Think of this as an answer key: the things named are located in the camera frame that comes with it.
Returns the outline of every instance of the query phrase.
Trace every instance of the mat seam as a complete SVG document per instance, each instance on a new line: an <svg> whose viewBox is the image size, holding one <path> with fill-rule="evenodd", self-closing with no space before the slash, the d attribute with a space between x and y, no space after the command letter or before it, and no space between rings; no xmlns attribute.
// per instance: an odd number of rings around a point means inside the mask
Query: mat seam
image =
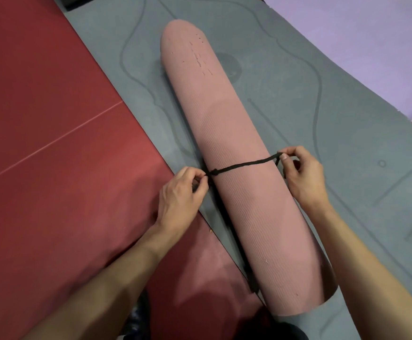
<svg viewBox="0 0 412 340"><path fill-rule="evenodd" d="M76 126L75 128L73 128L72 130L66 132L64 135L58 137L57 139L53 140L52 142L46 144L45 146L39 148L38 150L34 151L33 153L27 155L26 157L24 157L21 160L18 160L16 163L10 165L8 168L4 169L3 171L0 171L0 176L4 173L6 173L7 171L13 169L14 167L18 166L19 164L21 164L22 162L28 160L29 158L31 158L32 156L36 155L37 153L43 151L44 149L50 147L51 145L55 144L56 142L60 141L61 139L67 137L68 135L72 134L73 132L79 130L80 128L82 128L83 126L85 126L86 124L90 123L91 121L95 120L96 118L99 118L100 116L106 114L107 112L111 111L113 108L115 108L116 106L122 104L123 101L119 101L116 104L114 104L113 106L107 108L106 110L102 111L101 113L96 114L93 118L90 118L89 120L87 120L86 122L80 124L79 126Z"/></svg>

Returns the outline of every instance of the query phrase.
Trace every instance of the rolled yoga mat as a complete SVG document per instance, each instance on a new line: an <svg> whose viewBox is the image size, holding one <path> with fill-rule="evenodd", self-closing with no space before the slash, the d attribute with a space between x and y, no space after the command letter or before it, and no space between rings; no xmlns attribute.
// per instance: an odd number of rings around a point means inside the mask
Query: rolled yoga mat
<svg viewBox="0 0 412 340"><path fill-rule="evenodd" d="M161 60L209 170L270 156L202 31L169 22ZM327 301L337 287L331 267L274 162L213 179L271 313Z"/></svg>

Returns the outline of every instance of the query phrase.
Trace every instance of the red floor mat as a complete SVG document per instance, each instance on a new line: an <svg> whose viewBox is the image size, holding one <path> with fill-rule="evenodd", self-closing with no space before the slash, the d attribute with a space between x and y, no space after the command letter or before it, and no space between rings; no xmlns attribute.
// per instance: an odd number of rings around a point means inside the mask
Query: red floor mat
<svg viewBox="0 0 412 340"><path fill-rule="evenodd" d="M171 177L53 1L0 0L0 339L135 240ZM155 339L230 338L261 306L201 217L155 277Z"/></svg>
<svg viewBox="0 0 412 340"><path fill-rule="evenodd" d="M0 171L119 101L53 0L0 0Z"/></svg>

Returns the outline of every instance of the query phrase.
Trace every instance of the right hand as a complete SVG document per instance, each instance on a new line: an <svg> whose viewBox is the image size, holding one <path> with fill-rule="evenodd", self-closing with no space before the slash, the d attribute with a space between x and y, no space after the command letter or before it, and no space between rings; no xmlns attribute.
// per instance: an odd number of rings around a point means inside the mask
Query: right hand
<svg viewBox="0 0 412 340"><path fill-rule="evenodd" d="M289 191L302 209L308 213L316 208L327 207L329 198L321 163L303 146L287 147L278 152L283 153L281 161ZM299 170L295 167L291 156L299 158Z"/></svg>

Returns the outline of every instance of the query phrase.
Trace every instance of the left hand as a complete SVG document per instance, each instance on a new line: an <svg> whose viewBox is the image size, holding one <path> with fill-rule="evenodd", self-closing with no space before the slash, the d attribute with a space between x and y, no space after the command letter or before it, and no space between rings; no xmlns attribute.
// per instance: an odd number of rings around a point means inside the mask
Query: left hand
<svg viewBox="0 0 412 340"><path fill-rule="evenodd" d="M194 184L199 186L193 192ZM184 167L159 194L157 224L177 239L186 232L208 191L208 177L198 168Z"/></svg>

